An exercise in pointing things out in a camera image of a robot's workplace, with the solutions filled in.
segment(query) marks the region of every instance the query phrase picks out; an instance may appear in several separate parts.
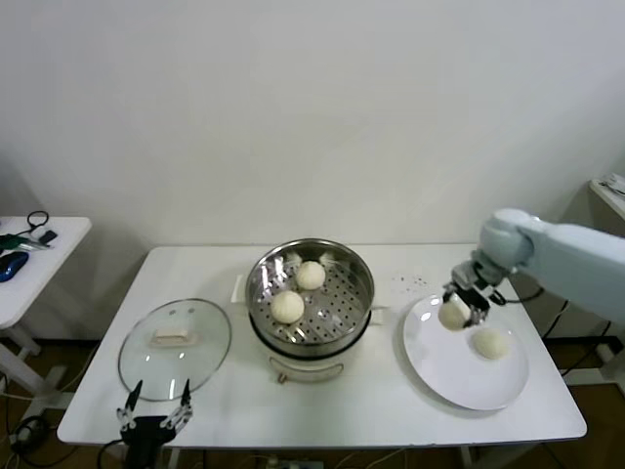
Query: computer mouse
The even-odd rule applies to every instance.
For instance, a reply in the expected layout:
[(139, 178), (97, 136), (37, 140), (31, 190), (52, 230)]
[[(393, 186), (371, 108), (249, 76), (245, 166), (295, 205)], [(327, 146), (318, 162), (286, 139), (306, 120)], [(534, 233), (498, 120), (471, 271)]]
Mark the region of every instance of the computer mouse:
[(27, 252), (12, 252), (0, 257), (0, 282), (10, 280), (28, 260)]

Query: white bun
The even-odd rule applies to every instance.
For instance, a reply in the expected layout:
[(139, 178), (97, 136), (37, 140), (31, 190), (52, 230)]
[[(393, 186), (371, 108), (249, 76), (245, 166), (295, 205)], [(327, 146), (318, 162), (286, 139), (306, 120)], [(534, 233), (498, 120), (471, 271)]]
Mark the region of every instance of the white bun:
[(304, 290), (317, 290), (325, 282), (325, 270), (318, 262), (308, 261), (297, 270), (295, 280)]
[(294, 291), (282, 291), (273, 297), (271, 315), (278, 322), (290, 324), (304, 314), (304, 300)]
[(455, 293), (438, 309), (438, 320), (449, 330), (462, 330), (471, 317), (471, 309)]
[(476, 332), (472, 342), (478, 353), (489, 360), (500, 360), (510, 353), (508, 337), (489, 327)]

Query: small white table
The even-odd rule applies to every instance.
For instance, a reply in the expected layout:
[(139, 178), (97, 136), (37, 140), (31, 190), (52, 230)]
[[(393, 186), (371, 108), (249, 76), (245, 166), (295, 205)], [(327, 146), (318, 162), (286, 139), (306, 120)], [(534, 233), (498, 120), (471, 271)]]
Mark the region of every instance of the small white table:
[[(619, 195), (601, 184), (600, 180), (592, 180), (589, 187), (618, 217), (625, 220), (625, 196)], [(625, 342), (625, 333), (618, 335)], [(594, 384), (615, 384), (625, 396), (625, 350), (614, 355), (607, 344), (597, 347), (597, 355), (604, 364), (598, 368), (573, 369), (566, 376), (569, 386)]]
[[(399, 304), (440, 293), (452, 266), (471, 244), (359, 245), (376, 295)], [(575, 439), (586, 423), (524, 308), (505, 311), (525, 347), (529, 380), (500, 411), (479, 412), (445, 402), (423, 385), (402, 352), (401, 308), (370, 326), (354, 365), (336, 379), (314, 384), (276, 382), (260, 353), (245, 307), (230, 295), (269, 247), (160, 247), (146, 258), (106, 333), (59, 428), (69, 444), (101, 445), (119, 438), (115, 409), (128, 391), (117, 374), (122, 342), (137, 320), (176, 299), (205, 298), (229, 315), (232, 342), (222, 367), (191, 396), (193, 418), (172, 442), (178, 448), (382, 448), (491, 445)], [(411, 289), (402, 281), (421, 277)], [(514, 297), (510, 284), (502, 292)], [(139, 401), (135, 414), (169, 414), (178, 402)]]
[(625, 220), (625, 196), (619, 195), (610, 188), (602, 186), (601, 181), (594, 179), (589, 183), (590, 189), (599, 196), (613, 211)]
[[(0, 217), (0, 235), (19, 233), (27, 228), (25, 217)], [(28, 262), (16, 276), (0, 283), (0, 329), (21, 346), (16, 356), (0, 344), (0, 369), (35, 397), (52, 394), (49, 399), (33, 401), (25, 416), (41, 413), (48, 407), (66, 408), (71, 397), (54, 394), (55, 386), (63, 377), (64, 366), (54, 366), (48, 376), (42, 378), (22, 361), (29, 353), (38, 355), (41, 349), (18, 322), (91, 229), (91, 222), (87, 218), (51, 217), (45, 228), (59, 235), (50, 242), (52, 248), (31, 252)]]

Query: electrical wire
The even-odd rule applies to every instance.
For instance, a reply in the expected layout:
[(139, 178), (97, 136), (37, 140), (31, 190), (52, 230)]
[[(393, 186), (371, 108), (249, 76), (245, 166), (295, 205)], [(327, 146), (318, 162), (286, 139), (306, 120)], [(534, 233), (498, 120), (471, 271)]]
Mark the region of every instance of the electrical wire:
[(12, 452), (11, 455), (9, 456), (9, 459), (7, 459), (7, 462), (4, 463), (4, 469), (9, 469), (9, 466), (11, 465), (11, 462), (13, 461), (14, 458), (17, 458), (18, 462), (16, 463), (13, 469), (18, 469), (18, 467), (20, 467), (20, 456)]
[[(9, 381), (7, 380), (7, 376), (6, 374), (2, 375), (2, 378), (0, 378), (0, 381), (5, 380), (6, 383), (6, 387), (9, 387)], [(13, 430), (11, 429), (11, 424), (9, 422), (9, 406), (10, 406), (10, 401), (9, 398), (5, 396), (5, 418), (4, 418), (4, 426), (5, 426), (5, 430), (7, 432), (7, 436), (5, 437), (8, 438), (10, 435), (12, 435), (14, 433), (14, 431), (19, 431), (19, 428), (21, 427), (21, 424), (19, 424), (16, 428), (14, 428)], [(28, 426), (24, 426), (22, 427), (24, 429), (28, 429), (31, 430), (30, 427)], [(80, 449), (80, 447), (73, 447), (67, 454), (65, 454), (63, 457), (57, 459), (56, 461), (52, 461), (52, 462), (35, 462), (35, 461), (31, 461), (29, 460), (25, 454), (23, 454), (22, 452), (18, 452), (16, 450), (16, 447), (12, 446), (12, 451), (13, 451), (13, 455), (17, 455), (18, 457), (18, 465), (16, 465), (16, 468), (20, 465), (20, 462), (23, 461), (27, 466), (30, 467), (35, 467), (35, 468), (48, 468), (48, 467), (54, 467), (58, 464), (61, 464), (62, 462), (66, 461), (67, 459), (69, 459), (75, 452), (77, 452)]]
[(612, 321), (609, 320), (607, 322), (607, 324), (605, 325), (604, 330), (600, 334), (599, 340), (597, 341), (597, 343), (586, 354), (584, 354), (584, 356), (581, 359), (579, 359), (577, 362), (575, 362), (575, 364), (571, 368), (569, 368), (565, 372), (563, 372), (562, 373), (562, 377), (567, 376), (573, 369), (575, 369), (577, 366), (582, 364), (588, 357), (590, 357), (591, 355), (593, 355), (595, 353), (595, 351), (597, 350), (597, 347), (599, 347), (599, 345), (601, 344), (602, 337), (605, 337), (605, 335), (607, 334), (607, 330), (609, 329), (609, 327), (611, 325), (612, 325)]
[(562, 303), (562, 306), (560, 307), (558, 314), (556, 315), (553, 322), (547, 329), (547, 332), (543, 334), (543, 337), (542, 337), (543, 340), (545, 340), (549, 336), (549, 334), (551, 334), (552, 331), (556, 328), (556, 326), (558, 325), (558, 322), (560, 322), (560, 318), (563, 316), (563, 313), (568, 309), (569, 305), (570, 303), (568, 303), (568, 300), (564, 300), (564, 303)]
[(536, 298), (541, 296), (544, 292), (545, 292), (545, 289), (541, 286), (540, 288), (538, 288), (538, 290), (536, 290), (536, 293), (529, 295), (525, 298), (519, 298), (518, 300), (509, 300), (508, 298), (504, 298), (504, 300), (506, 301), (506, 303), (513, 303), (513, 304), (527, 303), (528, 301), (535, 300)]
[(102, 456), (104, 454), (104, 452), (109, 449), (110, 447), (112, 447), (113, 445), (117, 445), (118, 443), (121, 443), (122, 439), (118, 439), (118, 440), (111, 440), (110, 442), (108, 442), (106, 445), (104, 445), (103, 447), (100, 448), (100, 450), (98, 451), (98, 469), (103, 469), (102, 466)]
[(380, 464), (381, 462), (386, 461), (387, 459), (395, 456), (396, 454), (401, 453), (402, 451), (406, 451), (406, 449), (405, 448), (401, 448), (401, 449), (398, 449), (396, 451), (393, 451), (393, 452), (387, 454), (384, 457), (381, 457), (380, 459), (376, 459), (375, 461), (367, 464), (364, 469), (371, 469), (373, 466), (376, 466), (376, 465)]
[(205, 450), (202, 451), (202, 460), (201, 461), (197, 461), (195, 464), (193, 464), (191, 466), (191, 469), (196, 469), (198, 467), (201, 467), (202, 469), (207, 469), (208, 468), (208, 453)]
[(547, 446), (546, 443), (543, 443), (542, 447), (549, 453), (549, 455), (552, 457), (552, 459), (554, 461), (556, 461), (556, 464), (558, 464), (558, 466), (561, 469), (566, 469), (566, 466), (563, 464), (563, 462), (558, 459), (558, 457), (556, 456), (554, 451), (551, 448), (549, 448), (549, 446)]
[(80, 447), (74, 447), (74, 448), (72, 448), (72, 449), (71, 449), (71, 450), (70, 450), (67, 454), (65, 454), (63, 457), (61, 457), (61, 458), (57, 459), (56, 461), (53, 461), (53, 462), (46, 462), (46, 463), (31, 461), (31, 460), (29, 460), (29, 459), (25, 456), (25, 454), (19, 454), (19, 457), (21, 457), (21, 460), (22, 460), (23, 462), (25, 462), (27, 466), (30, 466), (30, 467), (36, 467), (36, 468), (54, 467), (54, 466), (56, 466), (57, 464), (61, 464), (63, 461), (65, 461), (65, 460), (69, 459), (70, 457), (72, 457), (72, 455), (73, 455), (75, 452), (77, 452), (79, 449), (80, 449)]
[(350, 459), (352, 459), (357, 454), (360, 454), (361, 452), (362, 451), (356, 451), (356, 452), (352, 452), (352, 453), (348, 454), (343, 459), (341, 459), (336, 466), (334, 466), (334, 469), (339, 469), (343, 465), (343, 463), (349, 461)]
[[(98, 348), (100, 347), (100, 344), (98, 344), (94, 350), (91, 351), (91, 353), (89, 354), (89, 357), (87, 357), (87, 360), (85, 361), (85, 364), (83, 365), (82, 369), (78, 372), (78, 374), (76, 374), (76, 376), (74, 376), (73, 378), (71, 378), (71, 380), (65, 384), (63, 387), (61, 387), (58, 391), (63, 392), (66, 391), (67, 389), (69, 389), (83, 374), (85, 374), (85, 371), (87, 371), (87, 368), (89, 367), (89, 364), (91, 364), (91, 360), (94, 357), (94, 355), (96, 354), (96, 352), (98, 351)], [(29, 398), (28, 396), (18, 396), (16, 394), (9, 394), (9, 393), (0, 393), (0, 396), (3, 396), (5, 398), (10, 398), (10, 399), (17, 399), (18, 401), (39, 401), (41, 399), (48, 399), (50, 396), (46, 395), (46, 396), (35, 396), (32, 398)]]
[[(32, 217), (36, 215), (42, 216), (44, 219), (43, 222), (34, 223), (32, 220), (30, 220)], [(49, 220), (50, 220), (50, 214), (48, 212), (46, 212), (45, 210), (35, 210), (34, 212), (30, 212), (28, 215), (26, 215), (26, 222), (28, 223), (28, 228), (19, 233), (9, 234), (9, 236), (17, 237), (21, 235), (31, 234), (36, 229), (45, 226)]]

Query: glass lid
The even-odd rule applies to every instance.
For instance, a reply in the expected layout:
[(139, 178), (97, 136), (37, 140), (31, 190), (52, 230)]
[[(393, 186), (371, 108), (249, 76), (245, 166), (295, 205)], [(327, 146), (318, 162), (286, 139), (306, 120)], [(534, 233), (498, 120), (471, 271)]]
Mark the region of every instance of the glass lid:
[(220, 367), (230, 345), (224, 310), (206, 300), (167, 303), (137, 322), (121, 351), (117, 367), (132, 391), (144, 381), (141, 399), (170, 401), (194, 391)]

